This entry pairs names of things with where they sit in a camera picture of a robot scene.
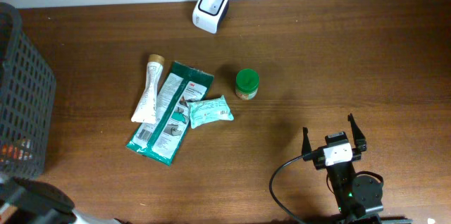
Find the green white wipes package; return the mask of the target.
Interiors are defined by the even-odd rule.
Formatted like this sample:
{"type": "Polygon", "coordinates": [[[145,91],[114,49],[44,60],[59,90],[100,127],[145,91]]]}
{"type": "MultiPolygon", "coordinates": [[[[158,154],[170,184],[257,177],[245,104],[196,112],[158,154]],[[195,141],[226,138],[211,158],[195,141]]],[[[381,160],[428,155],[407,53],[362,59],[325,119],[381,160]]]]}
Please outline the green white wipes package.
{"type": "Polygon", "coordinates": [[[190,123],[190,102],[201,101],[214,76],[174,62],[156,98],[156,123],[143,123],[126,147],[142,156],[171,165],[190,123]]]}

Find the teal tissue pack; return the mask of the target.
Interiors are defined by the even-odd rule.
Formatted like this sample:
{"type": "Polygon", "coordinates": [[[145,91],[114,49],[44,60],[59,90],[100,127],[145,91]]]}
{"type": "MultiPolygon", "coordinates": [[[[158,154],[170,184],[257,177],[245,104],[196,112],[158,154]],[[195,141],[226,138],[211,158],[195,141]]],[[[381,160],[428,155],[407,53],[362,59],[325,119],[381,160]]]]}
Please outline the teal tissue pack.
{"type": "Polygon", "coordinates": [[[234,116],[224,96],[217,99],[188,102],[192,129],[219,120],[233,121],[234,116]]]}

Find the small orange box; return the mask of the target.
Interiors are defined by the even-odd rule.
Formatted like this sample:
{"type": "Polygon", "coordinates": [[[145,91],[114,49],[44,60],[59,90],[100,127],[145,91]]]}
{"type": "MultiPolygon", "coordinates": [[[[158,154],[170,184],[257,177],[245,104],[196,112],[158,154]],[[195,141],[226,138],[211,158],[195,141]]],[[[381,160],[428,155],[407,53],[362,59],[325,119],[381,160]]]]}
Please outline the small orange box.
{"type": "Polygon", "coordinates": [[[11,161],[30,161],[33,159],[31,152],[31,141],[21,139],[12,144],[5,144],[1,147],[1,162],[10,163],[11,161]]]}

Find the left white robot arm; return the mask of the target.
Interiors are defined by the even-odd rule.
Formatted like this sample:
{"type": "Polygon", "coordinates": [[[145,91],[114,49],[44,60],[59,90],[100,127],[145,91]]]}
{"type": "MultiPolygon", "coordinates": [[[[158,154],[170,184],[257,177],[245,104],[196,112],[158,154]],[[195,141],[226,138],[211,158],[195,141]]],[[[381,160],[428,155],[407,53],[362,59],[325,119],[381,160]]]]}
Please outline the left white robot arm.
{"type": "Polygon", "coordinates": [[[1,222],[4,224],[121,224],[75,208],[57,187],[45,182],[1,174],[1,222]]]}

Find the green lid jar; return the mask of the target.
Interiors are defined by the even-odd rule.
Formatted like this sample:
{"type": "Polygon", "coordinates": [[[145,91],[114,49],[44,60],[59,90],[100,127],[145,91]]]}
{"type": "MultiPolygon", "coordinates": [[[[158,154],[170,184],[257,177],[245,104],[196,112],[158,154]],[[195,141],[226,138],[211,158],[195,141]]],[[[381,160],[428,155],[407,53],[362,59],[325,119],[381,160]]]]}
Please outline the green lid jar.
{"type": "Polygon", "coordinates": [[[250,69],[242,69],[236,76],[235,93],[243,100],[253,99],[259,88],[259,74],[250,69]]]}

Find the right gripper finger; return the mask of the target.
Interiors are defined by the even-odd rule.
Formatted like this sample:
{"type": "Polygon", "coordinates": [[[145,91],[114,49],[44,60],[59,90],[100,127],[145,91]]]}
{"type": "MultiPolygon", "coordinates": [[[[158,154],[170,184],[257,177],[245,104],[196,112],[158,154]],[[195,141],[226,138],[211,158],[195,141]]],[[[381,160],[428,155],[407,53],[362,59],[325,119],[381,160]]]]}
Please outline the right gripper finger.
{"type": "Polygon", "coordinates": [[[302,128],[302,136],[303,136],[302,158],[304,161],[310,161],[312,150],[311,150],[311,145],[310,145],[310,141],[309,141],[309,137],[308,137],[308,128],[307,127],[302,128]]]}
{"type": "Polygon", "coordinates": [[[356,124],[354,116],[350,113],[347,119],[351,125],[354,145],[360,152],[366,151],[367,150],[366,138],[363,132],[359,129],[358,125],[356,124]]]}

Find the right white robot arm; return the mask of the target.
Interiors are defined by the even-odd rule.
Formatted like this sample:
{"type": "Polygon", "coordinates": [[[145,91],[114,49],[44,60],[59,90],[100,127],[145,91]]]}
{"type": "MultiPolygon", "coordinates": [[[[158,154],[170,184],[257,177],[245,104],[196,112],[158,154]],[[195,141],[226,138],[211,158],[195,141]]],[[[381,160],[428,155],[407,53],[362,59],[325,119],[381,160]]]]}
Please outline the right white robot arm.
{"type": "Polygon", "coordinates": [[[353,163],[367,150],[366,138],[352,114],[347,116],[354,143],[345,132],[325,136],[326,145],[313,150],[308,129],[302,128],[302,159],[312,161],[315,169],[327,171],[326,182],[334,194],[339,214],[334,223],[412,223],[405,217],[381,218],[383,177],[370,171],[357,172],[353,163]]]}

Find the white tube gold cap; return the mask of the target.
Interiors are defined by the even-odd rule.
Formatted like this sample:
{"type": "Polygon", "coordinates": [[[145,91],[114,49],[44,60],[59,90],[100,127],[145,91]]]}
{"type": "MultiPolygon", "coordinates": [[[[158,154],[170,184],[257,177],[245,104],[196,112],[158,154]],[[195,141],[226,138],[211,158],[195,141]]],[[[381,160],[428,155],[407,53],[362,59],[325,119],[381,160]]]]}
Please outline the white tube gold cap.
{"type": "Polygon", "coordinates": [[[156,122],[156,99],[158,92],[158,84],[163,72],[165,58],[158,54],[149,55],[146,65],[145,87],[138,101],[135,112],[131,121],[134,123],[151,123],[156,122]]]}

